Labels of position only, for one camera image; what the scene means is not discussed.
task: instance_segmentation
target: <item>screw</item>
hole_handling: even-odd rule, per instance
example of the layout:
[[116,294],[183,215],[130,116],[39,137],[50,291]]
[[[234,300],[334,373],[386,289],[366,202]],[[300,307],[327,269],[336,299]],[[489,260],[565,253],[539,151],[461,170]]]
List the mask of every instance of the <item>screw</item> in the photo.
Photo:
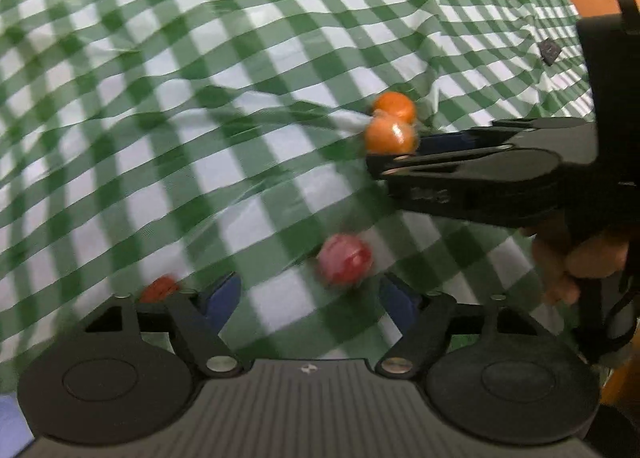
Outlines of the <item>screw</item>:
[[386,373],[391,373],[394,375],[402,375],[411,371],[414,367],[414,364],[402,357],[389,357],[382,361],[382,369]]
[[238,361],[230,355],[215,355],[207,359],[207,368],[212,372],[225,373],[236,369]]

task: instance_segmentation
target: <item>checkered tablecloth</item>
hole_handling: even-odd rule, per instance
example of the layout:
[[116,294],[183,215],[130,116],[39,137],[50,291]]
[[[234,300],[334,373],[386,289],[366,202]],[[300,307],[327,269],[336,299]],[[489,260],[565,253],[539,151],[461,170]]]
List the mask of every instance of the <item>checkered tablecloth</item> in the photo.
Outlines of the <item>checkered tablecloth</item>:
[[[245,358],[377,359],[398,337],[376,301],[387,269],[558,321],[525,241],[394,210],[359,133],[389,88],[431,130],[587,114],[575,19],[568,0],[0,0],[0,390],[165,274],[242,275],[223,336]],[[339,231],[376,258],[353,292],[305,260]]]

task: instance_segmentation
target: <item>red ball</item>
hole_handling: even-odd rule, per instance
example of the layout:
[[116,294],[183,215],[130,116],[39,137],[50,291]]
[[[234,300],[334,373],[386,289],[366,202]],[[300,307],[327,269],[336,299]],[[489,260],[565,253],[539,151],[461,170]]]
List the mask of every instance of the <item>red ball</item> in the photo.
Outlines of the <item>red ball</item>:
[[372,263],[369,246],[351,234],[331,236],[318,253],[318,270],[332,285],[357,284],[369,272]]

